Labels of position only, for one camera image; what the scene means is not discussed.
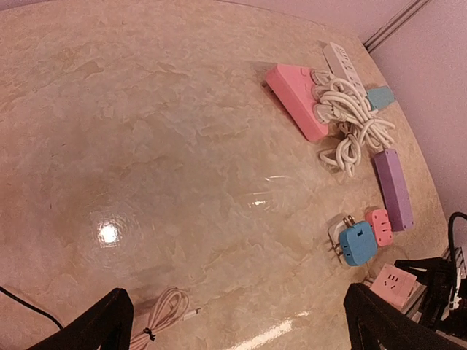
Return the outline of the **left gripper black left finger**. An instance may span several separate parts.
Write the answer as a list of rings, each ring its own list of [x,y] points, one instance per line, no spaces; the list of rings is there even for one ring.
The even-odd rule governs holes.
[[[114,288],[63,330],[32,349],[129,349],[134,307],[125,289]]]

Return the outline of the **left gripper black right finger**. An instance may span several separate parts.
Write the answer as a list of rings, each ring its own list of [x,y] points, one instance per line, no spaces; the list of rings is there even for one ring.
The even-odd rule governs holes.
[[[352,349],[462,349],[405,317],[364,284],[349,286],[344,308]]]

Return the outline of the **pink cube socket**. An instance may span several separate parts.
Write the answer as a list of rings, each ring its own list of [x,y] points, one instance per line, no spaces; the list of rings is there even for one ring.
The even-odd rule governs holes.
[[[384,264],[370,290],[391,306],[402,310],[408,301],[417,277],[394,265]]]

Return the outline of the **blue plug adapter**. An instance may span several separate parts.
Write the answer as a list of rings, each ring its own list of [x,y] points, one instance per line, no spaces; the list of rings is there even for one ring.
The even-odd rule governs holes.
[[[349,266],[364,265],[377,253],[377,242],[367,221],[357,222],[342,231],[339,244]]]

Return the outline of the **small white plug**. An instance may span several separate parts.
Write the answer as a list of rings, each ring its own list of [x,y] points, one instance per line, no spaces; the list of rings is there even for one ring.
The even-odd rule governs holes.
[[[328,228],[328,238],[331,242],[331,248],[337,256],[339,262],[344,265],[344,253],[339,243],[339,236],[347,228],[352,227],[355,224],[355,219],[352,215],[345,215],[338,217],[335,222]]]

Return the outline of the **pink socket adapter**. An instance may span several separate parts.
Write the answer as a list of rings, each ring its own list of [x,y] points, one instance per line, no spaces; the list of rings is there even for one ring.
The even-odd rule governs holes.
[[[374,209],[366,213],[366,221],[370,224],[378,247],[393,243],[393,231],[386,209]]]

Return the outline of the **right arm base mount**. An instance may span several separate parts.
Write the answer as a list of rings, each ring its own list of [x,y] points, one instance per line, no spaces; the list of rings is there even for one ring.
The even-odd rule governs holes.
[[[466,214],[455,212],[448,222],[448,249],[445,257],[396,260],[395,267],[417,277],[425,286],[419,307],[419,323],[456,338],[466,339],[466,262],[456,247],[454,226]]]

